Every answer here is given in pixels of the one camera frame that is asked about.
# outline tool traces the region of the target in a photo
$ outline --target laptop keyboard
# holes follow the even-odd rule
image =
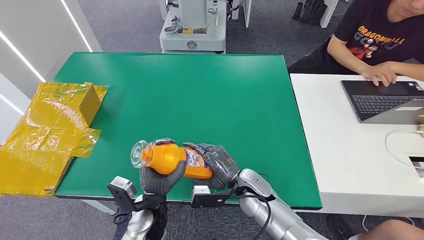
[[[361,114],[379,114],[404,104],[412,99],[424,99],[423,96],[361,96],[352,99]]]

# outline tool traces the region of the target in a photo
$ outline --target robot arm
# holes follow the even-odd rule
[[[155,143],[163,144],[172,141],[175,142],[170,138],[163,138]],[[222,207],[227,199],[238,198],[241,210],[263,226],[254,239],[257,239],[262,232],[266,232],[274,240],[326,239],[306,225],[257,172],[248,168],[240,170],[222,146],[190,142],[184,145],[198,152],[213,170],[209,180],[195,182],[191,196],[193,208]],[[152,169],[142,169],[140,171],[142,188],[145,192],[154,194],[145,193],[135,202],[132,199],[136,190],[129,180],[117,176],[108,185],[117,203],[122,208],[132,211],[132,218],[123,240],[166,238],[165,227],[168,221],[166,193],[183,176],[185,161],[182,163],[168,176],[159,175]],[[227,190],[217,193],[211,193],[208,187],[221,189],[226,185]]]
[[[135,192],[133,192],[133,188],[127,187],[132,185],[132,183],[121,177],[116,178],[120,182],[116,182],[117,179],[114,179],[108,186],[109,190],[120,206],[133,211],[122,240],[150,239],[148,234],[158,230],[163,233],[161,239],[166,239],[166,213],[158,214],[160,213],[160,208],[157,208],[157,205],[154,204],[142,210],[134,208],[137,204],[146,203],[146,200],[143,201],[146,195],[139,196],[133,203],[130,196],[134,196]],[[254,219],[258,225],[265,226],[266,224],[264,230],[274,240],[327,239],[306,225],[302,218],[280,199],[270,184],[252,169],[245,168],[240,171],[229,185],[233,187],[226,191],[212,194],[207,186],[194,186],[191,206],[194,208],[221,207],[226,199],[232,194],[236,194],[236,198],[239,198],[241,210],[248,217]],[[162,224],[159,224],[161,226],[158,226],[158,224],[154,226],[155,222],[158,221],[162,222]]]
[[[271,188],[257,172],[243,169],[237,177],[239,188],[244,190],[239,196],[259,196],[267,200],[271,212],[265,232],[274,240],[326,240],[300,218]],[[264,226],[269,210],[258,198],[243,197],[239,199],[241,210],[257,224]]]

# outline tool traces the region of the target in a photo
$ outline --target gray robotic glove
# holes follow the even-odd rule
[[[240,172],[239,166],[223,146],[206,143],[184,142],[184,146],[194,149],[212,169],[210,179],[193,179],[195,185],[207,185],[214,189],[223,189]]]
[[[160,138],[151,142],[151,145],[174,144],[172,138]],[[165,196],[180,180],[186,171],[186,161],[180,161],[176,169],[169,175],[157,173],[153,168],[143,166],[140,168],[140,185],[146,194]]]

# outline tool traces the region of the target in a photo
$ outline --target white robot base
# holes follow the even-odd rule
[[[163,53],[178,53],[178,51],[217,52],[224,53],[226,49],[227,30],[227,4],[225,1],[207,1],[206,19],[204,27],[181,26],[172,34],[165,33],[165,28],[171,27],[174,17],[181,19],[181,11],[178,7],[170,7],[165,23],[160,33],[160,47]]]

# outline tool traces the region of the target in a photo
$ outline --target bottle label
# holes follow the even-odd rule
[[[186,159],[187,166],[204,167],[204,168],[208,167],[206,162],[201,158],[201,156],[195,150],[185,149],[184,151],[185,151],[185,159]]]

